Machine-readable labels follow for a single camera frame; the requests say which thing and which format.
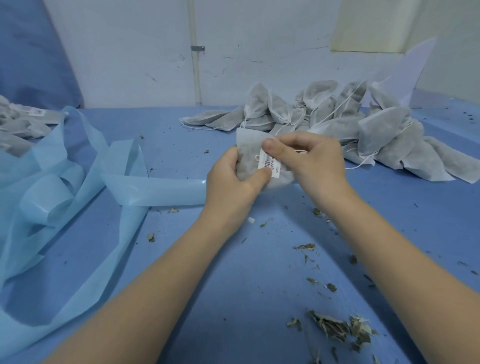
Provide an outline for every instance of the person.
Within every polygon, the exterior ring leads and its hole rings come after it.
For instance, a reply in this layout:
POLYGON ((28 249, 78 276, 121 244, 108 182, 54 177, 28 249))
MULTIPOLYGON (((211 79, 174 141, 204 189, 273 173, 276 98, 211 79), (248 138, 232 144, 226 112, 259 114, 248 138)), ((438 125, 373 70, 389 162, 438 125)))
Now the person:
MULTIPOLYGON (((345 178, 336 139, 291 133, 264 140, 262 148, 293 170, 305 193, 335 223, 428 363, 480 363, 480 296, 360 199, 345 178)), ((263 168, 239 181, 236 161, 233 146, 208 173, 197 221, 45 363, 157 361, 208 265, 270 180, 270 169, 263 168)))

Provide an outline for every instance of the shiny blue tape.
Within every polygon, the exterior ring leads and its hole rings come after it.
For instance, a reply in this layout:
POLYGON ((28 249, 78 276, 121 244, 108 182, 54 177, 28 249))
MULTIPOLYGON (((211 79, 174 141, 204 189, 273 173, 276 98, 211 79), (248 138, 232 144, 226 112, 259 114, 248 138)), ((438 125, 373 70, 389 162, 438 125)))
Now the shiny blue tape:
POLYGON ((106 185, 122 205, 119 243, 48 325, 29 326, 0 309, 0 358, 18 352, 98 302, 149 206, 200 205, 203 180, 149 178, 133 140, 108 146, 78 110, 97 157, 85 176, 67 159, 63 122, 21 158, 0 153, 0 287, 40 262, 41 249, 106 185), (43 226, 29 235, 33 226, 43 226))

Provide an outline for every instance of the person's right arm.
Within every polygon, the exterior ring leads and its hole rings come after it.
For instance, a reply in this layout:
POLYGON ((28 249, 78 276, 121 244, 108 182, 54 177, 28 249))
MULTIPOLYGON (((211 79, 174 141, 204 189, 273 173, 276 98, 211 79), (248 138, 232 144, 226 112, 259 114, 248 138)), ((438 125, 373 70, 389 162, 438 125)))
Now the person's right arm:
POLYGON ((345 179, 336 139, 312 133, 277 139, 263 142, 265 152, 294 171, 300 186, 339 228, 427 362, 480 363, 480 295, 362 201, 345 179))

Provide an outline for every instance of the blue table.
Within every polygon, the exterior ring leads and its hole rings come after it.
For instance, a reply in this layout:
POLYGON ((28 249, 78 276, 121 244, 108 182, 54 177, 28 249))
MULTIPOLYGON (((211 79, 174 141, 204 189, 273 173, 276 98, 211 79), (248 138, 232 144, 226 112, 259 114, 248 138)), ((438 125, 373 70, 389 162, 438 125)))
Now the blue table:
MULTIPOLYGON (((179 117, 202 109, 90 109, 85 114, 108 142, 137 138, 150 176, 204 178, 218 157, 235 144, 235 132, 192 130, 179 123, 179 117)), ((434 125, 442 122, 436 112, 414 113, 420 120, 428 119, 425 133, 480 158, 479 145, 473 140, 434 125)), ((95 154, 78 119, 66 123, 65 139, 70 158, 88 169, 95 154)), ((349 170, 347 177, 408 239, 480 291, 480 276, 471 273, 480 271, 480 183, 431 183, 380 164, 349 170), (457 264, 458 260, 469 266, 457 264)), ((167 214, 167 207, 154 207, 148 212, 103 302, 162 255, 201 208, 179 210, 167 214), (147 239, 151 232, 154 243, 147 239)), ((311 200, 297 185, 257 199, 250 213, 255 222, 245 222, 210 266, 161 363, 306 363, 310 352, 320 348, 322 362, 328 364, 334 363, 332 346, 341 363, 370 364, 372 354, 381 363, 424 362, 388 303, 378 290, 368 287, 362 265, 349 263, 350 252, 335 227, 312 210, 311 200), (316 242, 320 255, 308 252, 314 262, 305 263, 302 252, 292 246, 311 242, 316 242), (307 277, 320 285, 312 286, 307 277), (337 292, 323 287, 330 282, 337 292), (361 353, 351 352, 348 344, 327 340, 306 320, 306 309, 345 320, 358 313, 370 320, 379 335, 361 353), (302 332, 286 327, 292 317, 303 319, 302 332)), ((40 264, 8 282, 0 294, 3 307, 23 322, 48 322, 117 244, 119 216, 120 207, 103 190, 49 245, 40 264)), ((98 307, 2 363, 39 362, 98 307)))

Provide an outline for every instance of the person's left hand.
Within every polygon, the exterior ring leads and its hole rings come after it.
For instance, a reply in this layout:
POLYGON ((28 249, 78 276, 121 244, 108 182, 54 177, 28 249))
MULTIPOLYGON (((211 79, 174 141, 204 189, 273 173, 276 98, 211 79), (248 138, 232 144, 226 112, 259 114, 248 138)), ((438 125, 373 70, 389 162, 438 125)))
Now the person's left hand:
POLYGON ((237 146, 233 146, 213 165, 207 176, 206 202, 201 215, 229 235, 242 225, 272 176, 272 171, 264 167, 240 182, 235 174, 237 158, 237 146))

